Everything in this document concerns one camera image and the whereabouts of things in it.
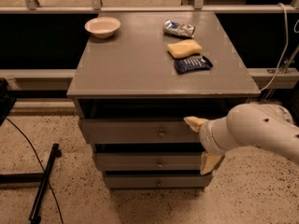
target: drawer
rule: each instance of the drawer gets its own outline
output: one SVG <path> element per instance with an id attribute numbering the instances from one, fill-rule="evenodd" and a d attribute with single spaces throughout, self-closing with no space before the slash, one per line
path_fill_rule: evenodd
<path id="1" fill-rule="evenodd" d="M 101 171 L 199 170 L 201 153 L 95 153 Z"/>
<path id="2" fill-rule="evenodd" d="M 88 144 L 195 142 L 198 134 L 183 120 L 83 119 L 79 122 Z"/>
<path id="3" fill-rule="evenodd" d="M 150 175 L 104 175 L 110 189 L 163 189 L 163 188 L 203 188 L 212 180 L 212 175 L 199 174 L 150 174 Z"/>

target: white bowl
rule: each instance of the white bowl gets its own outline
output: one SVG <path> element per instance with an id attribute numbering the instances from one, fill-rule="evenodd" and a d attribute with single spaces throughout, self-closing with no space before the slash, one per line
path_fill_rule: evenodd
<path id="1" fill-rule="evenodd" d="M 91 19 L 85 24 L 86 31 L 94 34 L 98 38 L 108 38 L 114 35 L 115 31 L 120 27 L 121 22 L 110 17 Z"/>

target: sponge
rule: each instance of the sponge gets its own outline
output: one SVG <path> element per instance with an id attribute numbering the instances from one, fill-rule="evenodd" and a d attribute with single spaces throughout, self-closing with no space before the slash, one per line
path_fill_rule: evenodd
<path id="1" fill-rule="evenodd" d="M 167 50 L 175 59 L 182 59 L 202 51 L 202 47 L 193 39 L 168 44 Z"/>

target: table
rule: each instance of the table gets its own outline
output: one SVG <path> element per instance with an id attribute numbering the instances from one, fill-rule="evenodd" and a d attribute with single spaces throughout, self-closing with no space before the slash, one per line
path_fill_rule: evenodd
<path id="1" fill-rule="evenodd" d="M 184 123 L 194 115 L 224 116 L 260 94 L 212 12 L 101 12 L 120 20 L 108 39 L 91 35 L 68 90 L 79 126 L 93 148 L 106 185 L 123 188 L 205 187 L 198 135 Z M 196 26 L 194 40 L 211 70 L 180 75 L 167 44 L 166 20 Z"/>

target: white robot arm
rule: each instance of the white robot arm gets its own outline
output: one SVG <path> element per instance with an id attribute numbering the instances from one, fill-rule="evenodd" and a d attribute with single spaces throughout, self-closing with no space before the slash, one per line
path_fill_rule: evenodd
<path id="1" fill-rule="evenodd" d="M 185 121 L 194 129 L 194 122 Z M 203 122 L 198 131 L 203 147 L 212 155 L 255 146 L 299 165 L 299 128 L 280 105 L 237 105 L 225 118 Z"/>

